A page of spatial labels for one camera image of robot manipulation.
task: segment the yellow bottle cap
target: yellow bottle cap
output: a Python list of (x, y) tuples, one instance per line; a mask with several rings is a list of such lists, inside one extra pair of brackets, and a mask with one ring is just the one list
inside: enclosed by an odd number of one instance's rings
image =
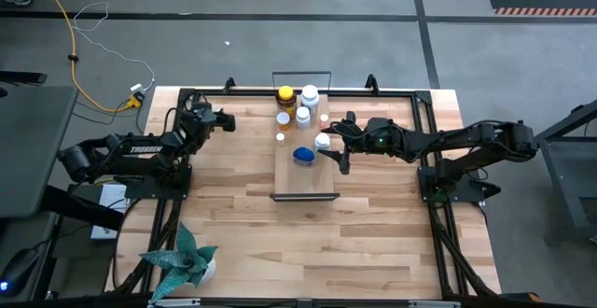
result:
[(280, 88), (280, 90), (278, 90), (278, 95), (284, 100), (291, 99), (294, 93), (295, 92), (289, 86), (283, 86)]

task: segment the wooden tabletop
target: wooden tabletop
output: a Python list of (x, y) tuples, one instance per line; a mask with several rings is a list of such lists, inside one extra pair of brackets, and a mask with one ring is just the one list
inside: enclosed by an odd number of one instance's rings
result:
[[(176, 106), (179, 89), (156, 88), (147, 133), (161, 133), (166, 111)], [(431, 92), (437, 128), (463, 127), (455, 91)], [(209, 101), (236, 116), (237, 130), (214, 132), (191, 157), (191, 191), (183, 201), (180, 220), (195, 234), (198, 245), (219, 246), (215, 277), (199, 289), (182, 286), (175, 296), (440, 298), (429, 217), (415, 174), (417, 164), (352, 155), (349, 175), (334, 170), (334, 190), (340, 193), (336, 201), (275, 203), (269, 197), (274, 189), (274, 98), (209, 97)], [(414, 129), (406, 99), (329, 97), (329, 109), (331, 120), (340, 120), (347, 110), (353, 110), (361, 127), (371, 117), (387, 117)], [(341, 149), (338, 137), (332, 147)], [(465, 150), (444, 152), (448, 158), (463, 154)], [(156, 201), (139, 202), (123, 225), (118, 284), (147, 249), (155, 207)], [(486, 284), (499, 292), (481, 212), (457, 203), (454, 216), (464, 255)], [(453, 262), (446, 260), (452, 288), (456, 288)], [(158, 280), (155, 271), (152, 288)]]

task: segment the potted plant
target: potted plant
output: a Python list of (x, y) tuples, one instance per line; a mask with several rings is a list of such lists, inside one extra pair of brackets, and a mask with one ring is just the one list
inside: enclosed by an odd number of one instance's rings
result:
[(176, 236), (176, 251), (151, 251), (141, 258), (168, 271), (156, 287), (151, 303), (160, 300), (176, 288), (189, 282), (197, 288), (209, 281), (215, 273), (214, 253), (217, 246), (197, 248), (195, 237), (181, 222)]

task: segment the yellow cable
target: yellow cable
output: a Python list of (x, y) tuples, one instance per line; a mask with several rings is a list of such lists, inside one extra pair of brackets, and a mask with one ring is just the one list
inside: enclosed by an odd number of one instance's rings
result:
[[(66, 24), (68, 24), (68, 30), (71, 33), (71, 55), (76, 56), (76, 42), (75, 42), (75, 32), (73, 30), (73, 26), (71, 25), (71, 21), (68, 19), (68, 15), (66, 15), (66, 11), (64, 10), (64, 7), (62, 6), (62, 4), (60, 3), (59, 0), (54, 0), (54, 2), (56, 2), (56, 5), (58, 5), (58, 7), (60, 8), (60, 11), (62, 12), (62, 14), (64, 15), (64, 19), (66, 20)], [(75, 60), (71, 60), (71, 78), (73, 79), (73, 84), (75, 84), (76, 89), (81, 92), (81, 94), (83, 94), (83, 96), (85, 96), (85, 98), (87, 98), (87, 100), (89, 100), (92, 104), (96, 105), (99, 109), (101, 109), (104, 112), (111, 112), (111, 113), (117, 113), (117, 112), (122, 112), (124, 110), (127, 110), (129, 108), (131, 108), (130, 105), (125, 105), (122, 108), (119, 109), (114, 109), (114, 108), (106, 108), (103, 107), (101, 105), (99, 105), (96, 101), (94, 101), (82, 88), (80, 85), (78, 85), (78, 82), (76, 81), (76, 72), (75, 72)]]

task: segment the white label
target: white label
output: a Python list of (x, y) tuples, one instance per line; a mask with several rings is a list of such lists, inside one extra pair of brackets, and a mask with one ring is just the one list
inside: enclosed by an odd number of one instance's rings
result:
[(311, 123), (310, 123), (310, 121), (311, 121), (310, 119), (309, 119), (309, 120), (307, 120), (307, 121), (299, 121), (299, 120), (297, 119), (297, 128), (298, 128), (299, 130), (306, 130), (306, 129), (308, 129), (308, 128), (309, 128), (309, 126), (311, 126)]
[(155, 153), (161, 151), (161, 146), (139, 146), (131, 148), (131, 153)]

